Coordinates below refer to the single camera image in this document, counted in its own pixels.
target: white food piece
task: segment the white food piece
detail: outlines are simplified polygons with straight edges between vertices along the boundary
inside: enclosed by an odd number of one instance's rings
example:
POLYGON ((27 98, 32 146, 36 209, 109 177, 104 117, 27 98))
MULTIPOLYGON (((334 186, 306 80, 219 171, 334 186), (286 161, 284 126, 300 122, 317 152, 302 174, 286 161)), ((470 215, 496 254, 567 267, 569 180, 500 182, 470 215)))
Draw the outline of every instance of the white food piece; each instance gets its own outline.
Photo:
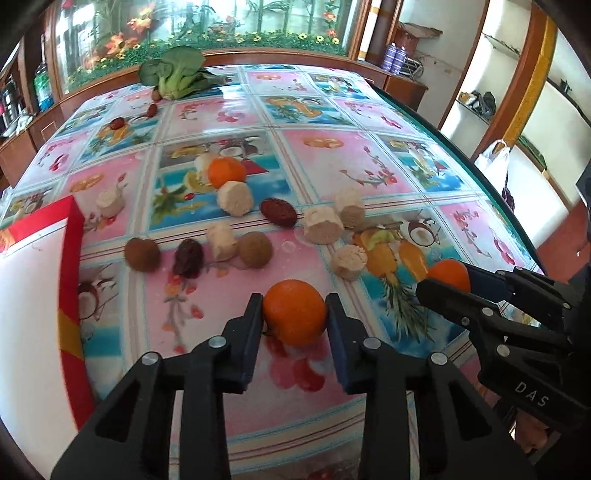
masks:
POLYGON ((112 218, 119 215, 125 207, 125 199, 117 188, 105 190, 96 198, 96 206, 104 218, 112 218))
POLYGON ((217 191, 217 204, 224 212, 241 217, 254 207, 255 202, 246 183, 231 180, 217 191))
POLYGON ((328 245, 343 234, 343 222, 331 207, 304 210, 304 237, 313 244, 328 245))
POLYGON ((219 153, 214 152, 205 152, 201 155, 197 155, 193 163, 195 164, 195 169, 201 173, 201 180, 203 183, 209 184, 209 176, 207 175, 207 169, 209 168, 209 164, 213 161, 214 158, 218 158, 220 155, 219 153))
POLYGON ((365 202, 353 187, 337 192, 335 208, 345 228, 355 228, 365 220, 365 202))
POLYGON ((356 280, 368 263, 363 248, 345 245, 339 248, 330 259, 330 269, 345 280, 356 280))
POLYGON ((207 229, 207 241, 212 247, 213 259, 222 262, 238 253, 238 241, 234 238, 232 225, 218 222, 207 229))

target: brown round fruit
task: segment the brown round fruit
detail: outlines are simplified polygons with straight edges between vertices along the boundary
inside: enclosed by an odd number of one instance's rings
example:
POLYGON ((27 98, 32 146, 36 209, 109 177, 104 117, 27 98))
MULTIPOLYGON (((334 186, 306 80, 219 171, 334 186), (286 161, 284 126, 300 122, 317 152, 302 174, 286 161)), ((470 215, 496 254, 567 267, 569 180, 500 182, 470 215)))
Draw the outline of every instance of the brown round fruit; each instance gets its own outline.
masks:
POLYGON ((109 124, 109 128, 111 130, 118 130, 118 129, 122 128, 124 125, 125 125, 125 118, 119 116, 119 117, 111 120, 111 122, 109 124))
POLYGON ((275 225, 292 228, 297 223, 297 212, 291 203, 282 199, 269 197, 259 207, 263 216, 275 225))
POLYGON ((154 240, 133 237, 126 244, 123 256, 129 267, 142 273, 151 273, 160 266, 160 249, 154 240))
POLYGON ((197 278, 203 268, 203 247, 197 240, 186 238, 174 253, 173 274, 184 278, 197 278))
POLYGON ((273 257, 273 245, 262 232, 249 232, 238 239, 238 255, 249 268, 263 268, 273 257))
POLYGON ((152 95, 150 95, 150 96, 151 96, 153 102, 158 103, 160 100, 162 100, 162 95, 160 95, 160 91, 158 90, 158 87, 156 87, 152 91, 152 95))
POLYGON ((158 113, 158 105, 156 105, 155 103, 152 103, 152 105, 150 105, 148 107, 148 111, 146 112, 146 116, 148 118, 152 118, 153 116, 156 116, 157 113, 158 113))

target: orange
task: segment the orange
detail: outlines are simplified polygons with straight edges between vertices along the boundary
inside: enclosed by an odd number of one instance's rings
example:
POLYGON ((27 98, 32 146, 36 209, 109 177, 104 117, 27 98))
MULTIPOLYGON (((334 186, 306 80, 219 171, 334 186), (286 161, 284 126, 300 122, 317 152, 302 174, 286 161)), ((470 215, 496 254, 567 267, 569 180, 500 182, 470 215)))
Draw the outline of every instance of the orange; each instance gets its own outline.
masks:
POLYGON ((233 157, 217 157, 209 164, 207 176, 218 189, 227 181, 246 181, 246 167, 233 157))
POLYGON ((441 260, 429 268, 427 278, 435 278, 458 290, 470 292, 468 269, 462 262, 453 258, 441 260))
POLYGON ((283 280, 269 288, 262 301, 262 313, 271 333, 286 345, 314 343, 326 324, 322 296, 301 280, 283 280))

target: red floor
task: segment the red floor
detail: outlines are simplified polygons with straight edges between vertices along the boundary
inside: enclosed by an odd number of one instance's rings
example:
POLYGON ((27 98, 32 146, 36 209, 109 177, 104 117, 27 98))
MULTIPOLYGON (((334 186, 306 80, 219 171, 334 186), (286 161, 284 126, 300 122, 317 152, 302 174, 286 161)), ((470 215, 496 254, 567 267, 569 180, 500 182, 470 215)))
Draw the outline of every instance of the red floor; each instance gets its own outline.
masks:
POLYGON ((538 255, 548 276, 567 282, 589 261, 586 243, 587 211, 583 202, 569 213, 558 229, 538 248, 538 255))

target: spray can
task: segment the spray can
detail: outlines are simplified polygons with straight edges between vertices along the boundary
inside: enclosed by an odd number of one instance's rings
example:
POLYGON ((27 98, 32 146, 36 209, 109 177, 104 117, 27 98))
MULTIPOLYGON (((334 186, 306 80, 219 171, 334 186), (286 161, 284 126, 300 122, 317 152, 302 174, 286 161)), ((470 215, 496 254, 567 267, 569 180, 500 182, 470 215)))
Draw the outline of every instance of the spray can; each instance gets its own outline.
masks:
POLYGON ((382 69, 386 70, 386 72, 390 71, 392 62, 394 61, 394 56, 396 55, 397 51, 398 49, 394 43, 391 43, 388 45, 388 48, 386 48, 386 53, 384 54, 384 59, 382 61, 382 69))
POLYGON ((396 55, 394 56, 394 61, 392 62, 392 66, 390 67, 390 72, 398 75, 402 70, 402 66, 406 61, 406 49, 404 47, 400 47, 396 51, 396 55))

